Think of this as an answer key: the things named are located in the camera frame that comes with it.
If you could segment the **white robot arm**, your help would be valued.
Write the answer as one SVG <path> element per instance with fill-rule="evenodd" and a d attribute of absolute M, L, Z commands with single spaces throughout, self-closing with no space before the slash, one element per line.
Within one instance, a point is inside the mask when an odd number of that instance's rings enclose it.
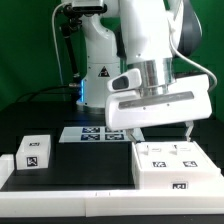
<path fill-rule="evenodd" d="M 208 92 L 214 75 L 177 77 L 172 60 L 187 60 L 202 30 L 189 0 L 61 0 L 87 47 L 86 77 L 78 109 L 103 113 L 111 131 L 194 122 L 211 115 Z"/>

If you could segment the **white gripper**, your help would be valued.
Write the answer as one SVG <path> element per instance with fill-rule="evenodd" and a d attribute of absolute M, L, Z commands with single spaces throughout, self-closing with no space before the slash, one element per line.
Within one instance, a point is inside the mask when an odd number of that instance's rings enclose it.
<path fill-rule="evenodd" d="M 212 113 L 208 88 L 208 77 L 203 74 L 177 78 L 163 95 L 142 98 L 137 90 L 113 93 L 106 101 L 106 126 L 112 131 L 126 130 L 128 139 L 137 143 L 133 128 L 185 122 L 190 142 L 193 121 Z"/>

